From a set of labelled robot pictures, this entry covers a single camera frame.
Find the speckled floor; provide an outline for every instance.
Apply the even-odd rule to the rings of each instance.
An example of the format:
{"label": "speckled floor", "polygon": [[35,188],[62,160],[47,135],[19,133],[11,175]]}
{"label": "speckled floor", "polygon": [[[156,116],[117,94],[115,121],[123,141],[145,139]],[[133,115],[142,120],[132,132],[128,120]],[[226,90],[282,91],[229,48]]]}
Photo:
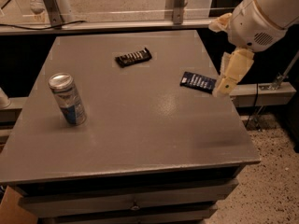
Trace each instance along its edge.
{"label": "speckled floor", "polygon": [[262,115],[263,130],[252,123],[248,132],[262,161],[247,166],[238,176],[239,185],[206,224],[298,224],[299,154],[276,116]]}

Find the white cylindrical object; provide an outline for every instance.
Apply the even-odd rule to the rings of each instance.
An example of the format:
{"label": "white cylindrical object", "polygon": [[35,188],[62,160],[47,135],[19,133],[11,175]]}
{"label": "white cylindrical object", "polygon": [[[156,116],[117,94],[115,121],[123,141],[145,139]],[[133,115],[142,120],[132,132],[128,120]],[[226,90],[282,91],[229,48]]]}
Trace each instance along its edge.
{"label": "white cylindrical object", "polygon": [[7,95],[0,88],[0,109],[8,107],[10,105],[10,100]]}
{"label": "white cylindrical object", "polygon": [[293,25],[299,17],[299,0],[256,0],[263,14],[281,28]]}

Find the drawer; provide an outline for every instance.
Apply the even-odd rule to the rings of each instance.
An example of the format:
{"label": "drawer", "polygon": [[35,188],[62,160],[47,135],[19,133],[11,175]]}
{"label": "drawer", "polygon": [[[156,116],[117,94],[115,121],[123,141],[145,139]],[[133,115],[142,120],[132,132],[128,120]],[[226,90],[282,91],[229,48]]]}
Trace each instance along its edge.
{"label": "drawer", "polygon": [[105,190],[91,193],[27,197],[21,199],[20,204],[24,209],[38,217],[60,217],[118,210],[142,210],[143,208],[155,206],[222,200],[231,193],[237,184],[236,179],[224,179],[144,187],[143,189]]}
{"label": "drawer", "polygon": [[210,218],[217,210],[213,204],[177,205],[148,208],[136,212],[111,212],[44,220],[44,224],[182,224]]}

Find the can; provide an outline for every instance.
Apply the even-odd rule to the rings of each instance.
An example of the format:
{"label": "can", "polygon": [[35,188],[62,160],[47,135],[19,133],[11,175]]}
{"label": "can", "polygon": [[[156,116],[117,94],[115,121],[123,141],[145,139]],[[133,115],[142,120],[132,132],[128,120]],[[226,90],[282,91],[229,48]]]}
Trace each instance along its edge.
{"label": "can", "polygon": [[49,79],[49,86],[66,121],[74,125],[83,123],[86,113],[72,76],[55,74]]}

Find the metal bracket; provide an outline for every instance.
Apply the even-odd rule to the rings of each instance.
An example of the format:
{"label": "metal bracket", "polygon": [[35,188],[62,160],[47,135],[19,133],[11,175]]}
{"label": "metal bracket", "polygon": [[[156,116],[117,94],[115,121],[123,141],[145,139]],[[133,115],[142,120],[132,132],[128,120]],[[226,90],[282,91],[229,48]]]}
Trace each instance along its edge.
{"label": "metal bracket", "polygon": [[182,24],[184,21],[185,0],[174,0],[174,24]]}
{"label": "metal bracket", "polygon": [[60,26],[64,23],[56,0],[44,0],[45,7],[48,11],[51,26]]}

